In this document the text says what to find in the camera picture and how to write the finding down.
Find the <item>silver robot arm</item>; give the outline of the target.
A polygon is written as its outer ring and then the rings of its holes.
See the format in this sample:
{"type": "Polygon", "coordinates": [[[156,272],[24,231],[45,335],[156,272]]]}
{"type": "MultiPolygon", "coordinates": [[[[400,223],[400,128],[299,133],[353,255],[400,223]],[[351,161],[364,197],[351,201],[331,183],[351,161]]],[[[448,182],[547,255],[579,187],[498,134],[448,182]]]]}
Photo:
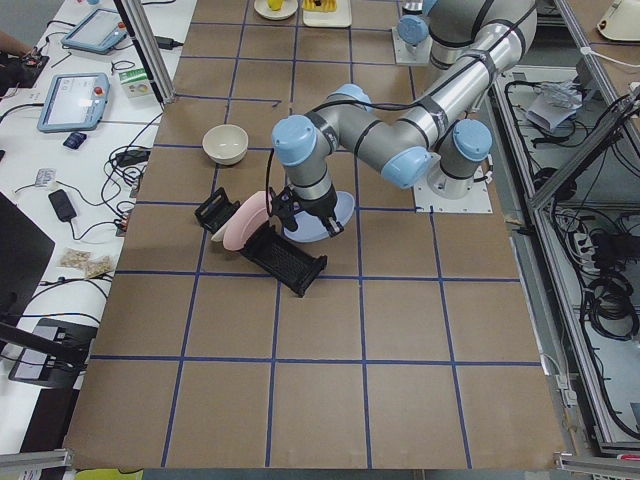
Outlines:
{"type": "Polygon", "coordinates": [[[272,130],[272,154],[288,185],[267,190],[269,215],[290,231],[295,209],[316,217],[330,236],[342,232],[337,193],[326,159],[343,147],[401,189],[412,187],[432,164],[432,149],[496,77],[531,47],[537,27],[533,1],[426,1],[419,20],[431,37],[430,63],[441,75],[388,124],[375,115],[362,88],[345,84],[303,115],[272,130]]]}
{"type": "Polygon", "coordinates": [[[399,38],[407,48],[415,49],[429,37],[428,15],[437,0],[406,1],[396,26],[399,38]]]}

